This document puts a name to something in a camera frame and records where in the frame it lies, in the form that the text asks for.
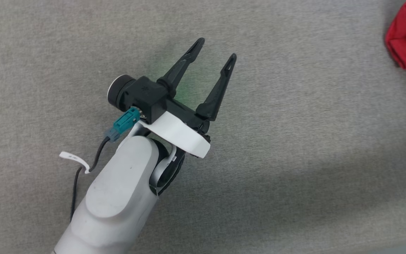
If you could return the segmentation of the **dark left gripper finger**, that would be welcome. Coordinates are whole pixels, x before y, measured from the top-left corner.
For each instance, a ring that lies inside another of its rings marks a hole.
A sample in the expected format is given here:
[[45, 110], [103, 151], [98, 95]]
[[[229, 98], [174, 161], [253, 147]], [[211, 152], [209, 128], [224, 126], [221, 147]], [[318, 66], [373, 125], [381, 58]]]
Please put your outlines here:
[[174, 98], [176, 96], [177, 86], [182, 80], [189, 65], [198, 57], [204, 43], [205, 38], [201, 37], [197, 39], [196, 42], [179, 58], [179, 60], [176, 61], [171, 69], [156, 81], [158, 84], [165, 87], [168, 97]]
[[230, 82], [230, 78], [236, 63], [237, 55], [232, 53], [226, 64], [220, 71], [220, 77], [216, 85], [207, 96], [206, 100], [196, 108], [196, 114], [200, 117], [214, 122], [219, 113], [219, 109], [224, 98], [225, 91]]

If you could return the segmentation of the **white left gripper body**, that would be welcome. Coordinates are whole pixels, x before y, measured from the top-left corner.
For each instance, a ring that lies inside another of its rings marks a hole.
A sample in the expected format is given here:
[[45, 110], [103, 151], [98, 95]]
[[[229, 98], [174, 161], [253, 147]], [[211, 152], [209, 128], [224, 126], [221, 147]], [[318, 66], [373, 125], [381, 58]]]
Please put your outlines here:
[[166, 103], [167, 111], [155, 122], [139, 121], [138, 124], [182, 151], [204, 158], [210, 150], [209, 120], [175, 99]]

